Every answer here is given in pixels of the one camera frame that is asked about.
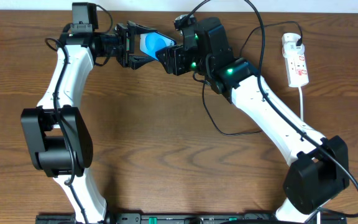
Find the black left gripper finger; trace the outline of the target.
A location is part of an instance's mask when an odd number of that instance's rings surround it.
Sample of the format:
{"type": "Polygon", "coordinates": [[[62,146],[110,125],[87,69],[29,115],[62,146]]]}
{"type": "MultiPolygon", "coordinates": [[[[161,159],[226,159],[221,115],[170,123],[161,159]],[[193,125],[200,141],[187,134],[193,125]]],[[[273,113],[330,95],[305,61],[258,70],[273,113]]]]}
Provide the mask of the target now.
{"type": "Polygon", "coordinates": [[[155,59],[150,56],[141,56],[141,55],[129,55],[129,67],[133,70],[137,70],[143,65],[153,62],[155,59]]]}
{"type": "Polygon", "coordinates": [[[148,34],[152,32],[157,32],[157,29],[142,26],[132,21],[127,21],[127,28],[129,29],[129,32],[131,34],[148,34]]]}

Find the blue Galaxy smartphone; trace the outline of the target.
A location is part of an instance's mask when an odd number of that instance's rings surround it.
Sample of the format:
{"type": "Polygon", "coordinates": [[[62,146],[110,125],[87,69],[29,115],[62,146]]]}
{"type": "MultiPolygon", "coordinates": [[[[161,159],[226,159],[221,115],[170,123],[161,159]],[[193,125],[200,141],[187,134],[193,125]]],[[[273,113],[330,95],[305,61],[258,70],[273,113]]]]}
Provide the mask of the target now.
{"type": "Polygon", "coordinates": [[[165,47],[176,45],[177,42],[159,32],[140,35],[140,51],[157,60],[156,52],[165,47]]]}

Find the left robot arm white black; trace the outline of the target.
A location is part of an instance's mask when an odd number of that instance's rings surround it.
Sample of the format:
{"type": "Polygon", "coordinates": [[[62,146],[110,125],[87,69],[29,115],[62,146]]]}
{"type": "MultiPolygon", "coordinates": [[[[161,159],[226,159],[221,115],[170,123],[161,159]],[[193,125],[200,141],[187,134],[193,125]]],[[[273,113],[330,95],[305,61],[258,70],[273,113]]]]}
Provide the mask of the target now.
{"type": "Polygon", "coordinates": [[[51,177],[67,195],[74,214],[37,215],[36,223],[115,223],[106,199],[99,192],[90,170],[93,142],[80,113],[87,77],[99,64],[97,58],[114,57],[133,70],[153,59],[134,55],[135,36],[153,28],[128,21],[98,30],[98,4],[75,2],[73,21],[58,39],[45,38],[57,53],[57,64],[42,99],[25,108],[21,125],[33,166],[51,177]]]}

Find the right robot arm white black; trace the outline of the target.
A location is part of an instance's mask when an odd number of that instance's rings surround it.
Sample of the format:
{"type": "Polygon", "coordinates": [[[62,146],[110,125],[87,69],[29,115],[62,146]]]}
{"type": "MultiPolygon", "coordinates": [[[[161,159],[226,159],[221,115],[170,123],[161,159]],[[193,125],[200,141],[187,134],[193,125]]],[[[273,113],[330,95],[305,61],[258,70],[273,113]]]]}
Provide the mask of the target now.
{"type": "Polygon", "coordinates": [[[275,218],[297,223],[311,220],[349,186],[346,143],[339,136],[327,139],[307,125],[271,91],[248,60],[236,58],[217,17],[197,21],[182,15],[174,26],[182,33],[183,43],[156,53],[166,72],[204,76],[204,84],[259,126],[289,166],[283,184],[286,199],[275,218]]]}

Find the white power strip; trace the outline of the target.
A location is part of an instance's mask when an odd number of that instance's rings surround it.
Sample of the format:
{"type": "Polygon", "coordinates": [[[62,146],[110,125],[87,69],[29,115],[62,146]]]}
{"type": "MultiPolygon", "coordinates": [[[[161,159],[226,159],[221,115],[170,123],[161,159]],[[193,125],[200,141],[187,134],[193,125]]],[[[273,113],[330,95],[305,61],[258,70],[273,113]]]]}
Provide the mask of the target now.
{"type": "MultiPolygon", "coordinates": [[[[282,36],[282,46],[285,42],[298,42],[300,35],[296,33],[285,33],[282,36]]],[[[284,58],[287,72],[288,86],[298,88],[309,83],[308,70],[306,66],[305,53],[292,58],[284,58]]]]}

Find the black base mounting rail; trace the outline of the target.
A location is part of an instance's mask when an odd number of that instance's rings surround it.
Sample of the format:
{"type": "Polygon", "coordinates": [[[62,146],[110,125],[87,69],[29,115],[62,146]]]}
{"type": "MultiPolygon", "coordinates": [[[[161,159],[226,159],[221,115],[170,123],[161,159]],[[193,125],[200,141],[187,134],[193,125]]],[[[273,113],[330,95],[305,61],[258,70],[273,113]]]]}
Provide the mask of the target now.
{"type": "MultiPolygon", "coordinates": [[[[111,215],[106,214],[103,221],[89,223],[117,223],[117,224],[184,224],[184,223],[284,223],[279,222],[271,213],[245,213],[230,215],[142,215],[139,213],[117,213],[111,215]]],[[[37,215],[36,224],[52,224],[52,223],[85,223],[78,222],[75,215],[37,215]]],[[[306,223],[322,223],[322,224],[346,224],[347,219],[336,215],[319,214],[308,220],[306,223]]]]}

